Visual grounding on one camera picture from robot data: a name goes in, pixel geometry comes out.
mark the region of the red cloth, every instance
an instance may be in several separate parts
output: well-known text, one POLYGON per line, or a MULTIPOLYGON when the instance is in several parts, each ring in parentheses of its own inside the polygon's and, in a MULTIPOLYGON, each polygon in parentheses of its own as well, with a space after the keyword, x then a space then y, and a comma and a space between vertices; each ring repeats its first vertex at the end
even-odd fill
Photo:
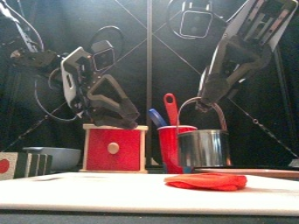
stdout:
POLYGON ((185 189, 209 189, 216 191, 236 191, 245 187, 246 177, 226 173, 181 174, 164 179, 168 186, 185 189))

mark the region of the red and white box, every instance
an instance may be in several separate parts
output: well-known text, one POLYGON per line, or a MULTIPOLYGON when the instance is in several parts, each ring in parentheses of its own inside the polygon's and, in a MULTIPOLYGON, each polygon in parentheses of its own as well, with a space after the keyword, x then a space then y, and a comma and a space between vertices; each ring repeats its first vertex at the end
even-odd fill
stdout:
POLYGON ((83 124, 83 158, 81 172, 141 172, 145 170, 146 126, 120 129, 83 124))

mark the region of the metal pot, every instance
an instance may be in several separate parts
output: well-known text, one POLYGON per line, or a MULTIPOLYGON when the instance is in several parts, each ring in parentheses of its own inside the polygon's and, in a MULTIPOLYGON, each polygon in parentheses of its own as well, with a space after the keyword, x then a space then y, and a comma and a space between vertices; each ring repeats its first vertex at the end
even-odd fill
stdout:
MULTIPOLYGON (((190 98, 180 107, 196 102, 200 97, 190 98)), ((180 166, 214 167, 229 166, 229 140, 224 115, 217 104, 212 105, 218 115, 220 129, 198 129, 177 134, 180 166)))

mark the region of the utensil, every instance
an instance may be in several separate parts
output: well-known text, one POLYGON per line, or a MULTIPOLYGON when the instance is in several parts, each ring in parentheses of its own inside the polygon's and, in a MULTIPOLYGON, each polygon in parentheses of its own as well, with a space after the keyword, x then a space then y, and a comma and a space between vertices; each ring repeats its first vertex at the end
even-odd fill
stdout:
POLYGON ((157 129, 161 128, 162 126, 166 126, 166 123, 165 123, 162 117, 160 116, 160 114, 157 113, 157 111, 153 108, 150 108, 148 110, 148 115, 149 115, 157 129))
POLYGON ((177 123, 177 106, 176 106, 176 100, 174 100, 173 94, 164 95, 162 103, 165 106, 169 123, 170 123, 170 125, 176 125, 176 123, 177 123))

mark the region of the cutting board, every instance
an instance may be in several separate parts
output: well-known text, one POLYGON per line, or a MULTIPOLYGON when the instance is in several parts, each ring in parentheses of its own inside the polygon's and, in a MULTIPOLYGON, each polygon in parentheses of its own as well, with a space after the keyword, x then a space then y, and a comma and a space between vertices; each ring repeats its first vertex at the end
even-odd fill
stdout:
POLYGON ((166 174, 61 173, 0 181, 0 209, 299 216, 299 182, 246 176, 234 192, 164 185, 166 174))

